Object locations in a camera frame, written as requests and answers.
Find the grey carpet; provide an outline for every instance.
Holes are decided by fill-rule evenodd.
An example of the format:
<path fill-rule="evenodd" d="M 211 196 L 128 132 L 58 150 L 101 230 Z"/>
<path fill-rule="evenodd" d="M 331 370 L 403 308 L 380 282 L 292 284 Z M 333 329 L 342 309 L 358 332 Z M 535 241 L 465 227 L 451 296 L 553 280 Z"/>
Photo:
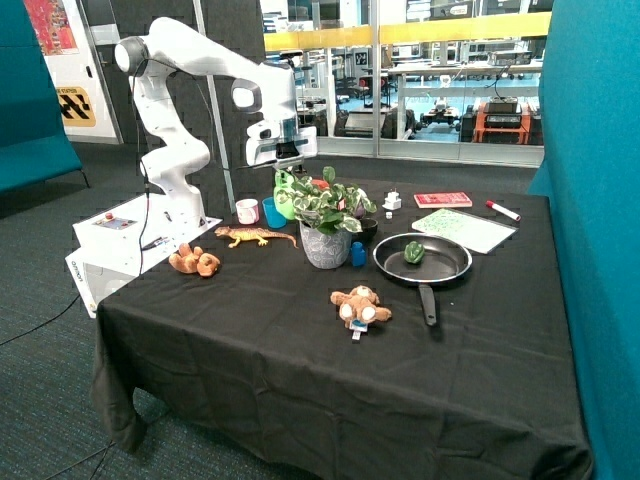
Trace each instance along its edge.
<path fill-rule="evenodd" d="M 76 297 L 64 261 L 78 247 L 72 224 L 142 193 L 135 148 L 74 146 L 91 189 L 79 173 L 71 173 L 0 195 L 0 344 L 56 316 Z M 521 193 L 535 173 L 327 157 L 306 167 L 317 175 L 326 164 L 343 177 Z M 205 177 L 200 178 L 204 192 Z M 227 213 L 220 206 L 207 209 L 214 216 Z M 94 335 L 95 323 L 78 300 L 50 324 L 0 346 L 0 478 L 89 479 L 103 455 L 93 478 L 315 478 L 290 466 L 267 464 L 220 432 L 186 424 L 145 392 L 136 393 L 136 407 L 146 420 L 157 420 L 140 450 L 135 455 L 116 447 L 105 450 L 109 439 L 89 399 Z"/>

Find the frying pan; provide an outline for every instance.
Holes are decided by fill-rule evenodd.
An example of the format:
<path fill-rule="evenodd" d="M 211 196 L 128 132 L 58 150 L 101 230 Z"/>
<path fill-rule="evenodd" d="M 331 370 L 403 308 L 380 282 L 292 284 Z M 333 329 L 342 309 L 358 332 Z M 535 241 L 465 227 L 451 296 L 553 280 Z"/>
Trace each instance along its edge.
<path fill-rule="evenodd" d="M 417 265 L 404 259 L 404 249 L 413 241 L 421 243 L 425 249 L 424 258 Z M 469 250 L 446 238 L 424 233 L 403 233 L 385 238 L 374 248 L 373 260 L 388 278 L 418 287 L 424 320 L 428 326 L 438 322 L 431 286 L 459 278 L 471 268 Z"/>

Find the orange lizard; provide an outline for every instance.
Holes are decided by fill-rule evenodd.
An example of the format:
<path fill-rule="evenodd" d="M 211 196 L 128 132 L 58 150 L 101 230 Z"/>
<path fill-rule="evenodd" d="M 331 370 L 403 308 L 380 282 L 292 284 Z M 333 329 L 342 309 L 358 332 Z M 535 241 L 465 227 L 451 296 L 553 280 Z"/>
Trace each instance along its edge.
<path fill-rule="evenodd" d="M 235 240 L 234 243 L 229 244 L 229 248 L 237 247 L 240 242 L 247 242 L 249 240 L 257 240 L 258 245 L 263 247 L 269 243 L 265 238 L 288 238 L 293 242 L 293 246 L 298 248 L 295 237 L 287 235 L 286 233 L 272 232 L 271 230 L 265 230 L 264 228 L 230 228 L 230 227 L 218 227 L 215 229 L 216 236 L 227 236 Z"/>

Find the blue cup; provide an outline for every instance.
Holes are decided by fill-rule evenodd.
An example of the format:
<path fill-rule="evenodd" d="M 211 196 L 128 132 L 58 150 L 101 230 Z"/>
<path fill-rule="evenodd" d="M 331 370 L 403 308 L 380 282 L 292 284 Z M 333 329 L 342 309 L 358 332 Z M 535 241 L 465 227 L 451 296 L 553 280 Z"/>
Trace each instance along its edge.
<path fill-rule="evenodd" d="M 262 208 L 267 217 L 267 224 L 271 228 L 282 228 L 287 224 L 287 219 L 276 209 L 273 197 L 265 198 L 262 201 Z"/>

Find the grey pot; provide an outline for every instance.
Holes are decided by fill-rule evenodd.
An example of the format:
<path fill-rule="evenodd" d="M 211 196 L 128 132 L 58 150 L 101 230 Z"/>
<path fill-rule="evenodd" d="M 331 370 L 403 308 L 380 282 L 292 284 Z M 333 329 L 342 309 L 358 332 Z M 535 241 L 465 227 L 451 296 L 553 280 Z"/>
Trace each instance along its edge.
<path fill-rule="evenodd" d="M 351 247 L 351 232 L 340 230 L 325 235 L 300 222 L 302 247 L 311 265 L 317 268 L 338 268 L 346 262 Z"/>

